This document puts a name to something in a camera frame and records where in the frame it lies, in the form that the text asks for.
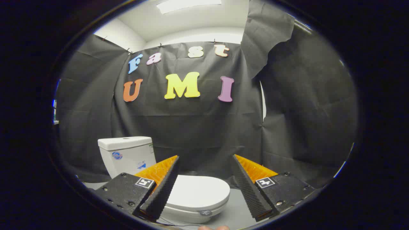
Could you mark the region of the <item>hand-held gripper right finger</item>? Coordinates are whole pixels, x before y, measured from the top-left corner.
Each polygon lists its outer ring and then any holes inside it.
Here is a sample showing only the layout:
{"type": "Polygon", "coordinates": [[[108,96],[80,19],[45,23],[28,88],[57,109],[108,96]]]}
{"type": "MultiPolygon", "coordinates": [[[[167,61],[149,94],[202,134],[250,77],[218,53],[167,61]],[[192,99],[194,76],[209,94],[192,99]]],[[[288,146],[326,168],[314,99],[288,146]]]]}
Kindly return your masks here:
{"type": "Polygon", "coordinates": [[[232,172],[257,222],[289,211],[315,192],[292,173],[279,174],[237,154],[232,156],[232,172]]]}

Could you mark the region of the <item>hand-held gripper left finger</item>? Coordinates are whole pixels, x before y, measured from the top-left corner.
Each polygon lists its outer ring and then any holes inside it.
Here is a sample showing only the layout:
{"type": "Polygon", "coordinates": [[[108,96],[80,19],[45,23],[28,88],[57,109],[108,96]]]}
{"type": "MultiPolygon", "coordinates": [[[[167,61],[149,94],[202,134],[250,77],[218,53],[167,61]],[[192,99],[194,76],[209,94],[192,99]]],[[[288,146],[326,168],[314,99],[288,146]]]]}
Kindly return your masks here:
{"type": "Polygon", "coordinates": [[[179,173],[179,156],[162,160],[134,175],[122,172],[95,190],[117,209],[147,221],[157,221],[179,173]]]}

